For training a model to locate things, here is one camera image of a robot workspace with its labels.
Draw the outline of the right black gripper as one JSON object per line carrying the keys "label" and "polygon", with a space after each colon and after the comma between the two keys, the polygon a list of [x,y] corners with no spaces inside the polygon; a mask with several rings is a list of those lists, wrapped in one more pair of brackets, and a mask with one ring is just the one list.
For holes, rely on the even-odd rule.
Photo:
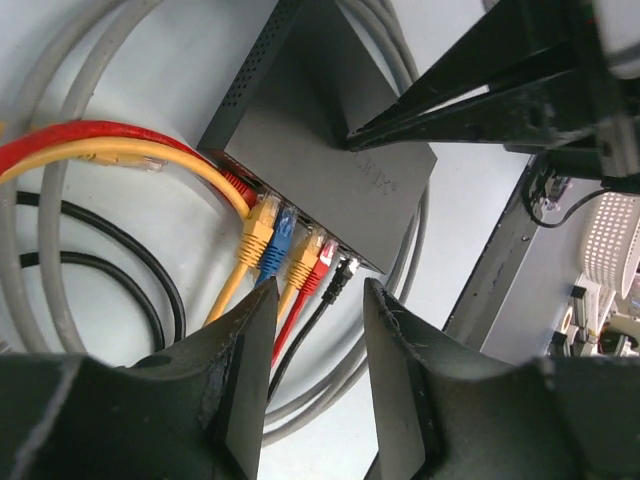
{"label": "right black gripper", "polygon": [[500,1],[348,147],[505,144],[546,151],[556,170],[639,190],[639,77],[605,51],[592,1]]}

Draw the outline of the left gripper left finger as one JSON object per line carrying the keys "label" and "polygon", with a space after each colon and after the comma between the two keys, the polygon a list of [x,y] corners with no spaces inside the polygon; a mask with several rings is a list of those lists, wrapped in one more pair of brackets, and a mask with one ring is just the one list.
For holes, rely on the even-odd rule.
{"label": "left gripper left finger", "polygon": [[278,289],[267,280],[231,311],[132,369],[135,479],[253,479],[266,409]]}

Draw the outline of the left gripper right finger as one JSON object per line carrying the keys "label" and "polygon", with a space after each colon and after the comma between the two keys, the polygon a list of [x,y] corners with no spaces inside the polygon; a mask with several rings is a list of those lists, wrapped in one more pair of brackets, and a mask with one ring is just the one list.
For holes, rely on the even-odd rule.
{"label": "left gripper right finger", "polygon": [[468,349],[377,280],[364,329],[378,453],[375,479],[527,479],[530,368]]}

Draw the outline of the black network switch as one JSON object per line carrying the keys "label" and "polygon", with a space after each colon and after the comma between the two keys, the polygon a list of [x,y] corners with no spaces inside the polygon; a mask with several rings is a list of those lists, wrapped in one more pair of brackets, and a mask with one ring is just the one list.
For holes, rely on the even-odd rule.
{"label": "black network switch", "polygon": [[436,156],[425,143],[352,152],[346,137],[396,98],[335,2],[280,1],[198,147],[384,273]]}

